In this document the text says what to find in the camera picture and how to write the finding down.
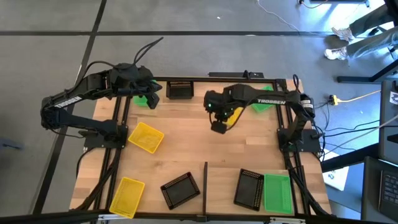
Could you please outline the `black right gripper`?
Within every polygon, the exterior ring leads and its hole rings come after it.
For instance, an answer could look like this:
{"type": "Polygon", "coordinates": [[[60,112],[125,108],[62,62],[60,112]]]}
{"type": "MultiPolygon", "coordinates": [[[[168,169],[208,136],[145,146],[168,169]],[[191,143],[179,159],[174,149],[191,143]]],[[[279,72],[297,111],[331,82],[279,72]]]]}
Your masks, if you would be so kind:
{"type": "Polygon", "coordinates": [[[233,109],[228,104],[224,94],[217,93],[214,90],[205,93],[203,106],[206,112],[209,114],[214,113],[217,120],[225,120],[226,124],[228,124],[228,120],[233,115],[233,109]]]}

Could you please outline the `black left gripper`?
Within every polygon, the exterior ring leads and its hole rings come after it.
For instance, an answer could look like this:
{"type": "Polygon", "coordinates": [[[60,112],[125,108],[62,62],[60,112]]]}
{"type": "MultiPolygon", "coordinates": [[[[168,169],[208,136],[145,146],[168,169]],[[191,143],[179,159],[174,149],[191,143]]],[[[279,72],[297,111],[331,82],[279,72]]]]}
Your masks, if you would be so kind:
{"type": "Polygon", "coordinates": [[[152,72],[145,66],[118,64],[108,72],[110,95],[150,95],[161,90],[162,85],[153,82],[152,72]]]}

